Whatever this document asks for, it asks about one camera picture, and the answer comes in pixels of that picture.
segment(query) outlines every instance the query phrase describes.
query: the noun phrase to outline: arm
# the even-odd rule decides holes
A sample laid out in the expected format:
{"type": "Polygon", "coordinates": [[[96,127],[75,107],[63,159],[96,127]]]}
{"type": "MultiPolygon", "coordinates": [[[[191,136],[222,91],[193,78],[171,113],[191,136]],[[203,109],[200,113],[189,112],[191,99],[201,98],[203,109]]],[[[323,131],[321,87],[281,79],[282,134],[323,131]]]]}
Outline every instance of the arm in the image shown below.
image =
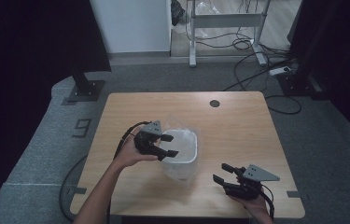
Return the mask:
{"type": "Polygon", "coordinates": [[[114,187],[121,171],[139,161],[155,161],[157,156],[141,155],[134,146],[133,136],[129,136],[118,156],[111,162],[107,170],[84,202],[74,223],[99,223],[105,220],[105,211],[110,204],[114,187]]]}
{"type": "Polygon", "coordinates": [[[273,220],[268,214],[265,200],[261,196],[258,196],[257,199],[251,201],[246,201],[231,196],[230,198],[238,203],[241,203],[250,213],[250,215],[258,222],[258,224],[273,224],[273,220]]]}

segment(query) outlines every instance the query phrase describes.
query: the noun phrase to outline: gray carpet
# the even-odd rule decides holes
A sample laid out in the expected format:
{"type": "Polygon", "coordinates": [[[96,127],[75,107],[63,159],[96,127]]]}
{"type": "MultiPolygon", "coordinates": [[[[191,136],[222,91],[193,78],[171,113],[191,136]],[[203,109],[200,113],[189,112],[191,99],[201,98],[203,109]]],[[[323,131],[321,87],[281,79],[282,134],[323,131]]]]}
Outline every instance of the gray carpet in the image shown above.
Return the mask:
{"type": "MultiPolygon", "coordinates": [[[[73,79],[55,85],[34,138],[0,190],[0,223],[69,223],[58,203],[61,184],[72,166],[88,153],[111,92],[222,91],[236,82],[234,65],[198,63],[193,69],[186,63],[115,65],[112,73],[87,74],[89,80],[105,80],[98,102],[75,105],[62,105],[74,86],[73,79]],[[85,137],[85,129],[76,128],[79,120],[78,127],[89,124],[85,137]]],[[[259,69],[256,62],[248,61],[237,71],[242,79],[259,69]]],[[[247,89],[261,91],[267,85],[265,96],[281,94],[276,79],[268,77],[265,82],[265,78],[253,79],[247,89]]],[[[350,123],[330,101],[297,99],[302,105],[299,114],[271,115],[306,215],[302,219],[278,218],[275,223],[350,223],[350,123]]],[[[267,104],[284,111],[298,109],[288,99],[270,99],[267,104]]],[[[66,182],[63,204],[67,209],[82,165],[66,182]]],[[[121,218],[113,218],[112,223],[120,222],[121,218]]]]}

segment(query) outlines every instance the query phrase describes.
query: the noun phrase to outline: black curtain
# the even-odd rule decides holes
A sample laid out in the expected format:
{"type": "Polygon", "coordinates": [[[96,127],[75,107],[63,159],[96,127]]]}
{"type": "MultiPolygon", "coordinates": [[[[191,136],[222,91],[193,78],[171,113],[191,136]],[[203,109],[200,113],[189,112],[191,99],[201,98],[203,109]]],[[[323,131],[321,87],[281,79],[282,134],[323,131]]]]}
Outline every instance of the black curtain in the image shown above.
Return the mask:
{"type": "Polygon", "coordinates": [[[314,76],[350,121],[350,1],[303,0],[291,52],[300,63],[308,64],[307,75],[314,76]],[[333,14],[328,25],[320,30],[320,38],[314,39],[330,12],[333,14]],[[316,48],[308,49],[314,41],[316,48]],[[308,50],[311,50],[311,57],[306,59],[308,50]]]}
{"type": "Polygon", "coordinates": [[[0,188],[47,111],[52,86],[110,71],[90,1],[0,0],[0,188]]]}

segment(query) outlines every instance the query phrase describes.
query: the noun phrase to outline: white wall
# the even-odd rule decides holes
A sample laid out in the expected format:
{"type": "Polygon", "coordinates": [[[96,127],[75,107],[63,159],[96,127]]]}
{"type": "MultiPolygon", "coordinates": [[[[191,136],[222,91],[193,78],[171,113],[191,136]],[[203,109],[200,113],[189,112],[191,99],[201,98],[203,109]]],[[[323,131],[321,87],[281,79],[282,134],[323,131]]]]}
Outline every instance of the white wall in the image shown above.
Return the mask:
{"type": "Polygon", "coordinates": [[[107,53],[170,50],[170,0],[90,0],[107,53]]]}

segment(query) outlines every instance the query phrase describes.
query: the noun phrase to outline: floor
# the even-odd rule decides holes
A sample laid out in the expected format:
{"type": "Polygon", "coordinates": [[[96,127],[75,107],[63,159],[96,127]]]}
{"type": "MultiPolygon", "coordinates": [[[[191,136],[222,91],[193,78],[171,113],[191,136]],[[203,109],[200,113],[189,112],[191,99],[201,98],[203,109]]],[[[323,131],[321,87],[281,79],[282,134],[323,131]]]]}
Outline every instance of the floor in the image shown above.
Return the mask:
{"type": "MultiPolygon", "coordinates": [[[[182,8],[184,8],[188,15],[192,8],[192,1],[179,0],[182,8]]],[[[258,0],[202,0],[196,1],[197,14],[235,14],[235,13],[260,13],[263,10],[266,1],[258,0]]],[[[297,11],[300,7],[301,0],[273,0],[268,9],[268,16],[261,34],[260,43],[273,49],[289,49],[289,42],[287,35],[290,31],[291,25],[294,22],[297,11]]],[[[199,39],[198,42],[204,44],[197,44],[197,56],[245,56],[252,53],[252,49],[245,49],[248,46],[244,43],[233,46],[233,41],[236,41],[236,33],[252,37],[254,36],[254,28],[210,28],[197,29],[195,34],[199,39]]],[[[190,24],[178,24],[173,26],[172,30],[172,46],[171,56],[186,57],[189,55],[189,37],[190,24]]]]}
{"type": "MultiPolygon", "coordinates": [[[[233,76],[236,61],[224,59],[217,62],[204,58],[196,68],[189,68],[187,60],[181,58],[167,59],[166,63],[145,60],[145,64],[114,61],[111,73],[87,74],[90,80],[105,80],[102,97],[94,103],[63,105],[74,81],[67,78],[55,85],[49,109],[34,138],[0,190],[0,223],[69,223],[60,204],[72,216],[68,208],[83,163],[64,185],[63,180],[88,153],[108,95],[135,91],[223,91],[236,83],[233,76]],[[81,119],[90,119],[91,125],[84,138],[77,138],[74,136],[84,133],[77,128],[81,119]],[[59,199],[62,185],[65,191],[59,199]]],[[[239,78],[245,78],[260,69],[255,59],[249,58],[236,72],[239,78]]],[[[256,77],[246,88],[263,91],[265,96],[281,94],[276,78],[270,76],[256,77]]],[[[330,101],[296,99],[301,104],[299,114],[289,116],[271,111],[271,116],[306,215],[301,219],[277,218],[275,223],[350,223],[350,123],[330,101]]],[[[285,98],[267,100],[267,105],[288,112],[299,108],[285,98]]],[[[176,219],[112,218],[115,224],[176,222],[176,219]]],[[[239,220],[209,219],[204,223],[223,221],[239,220]]]]}

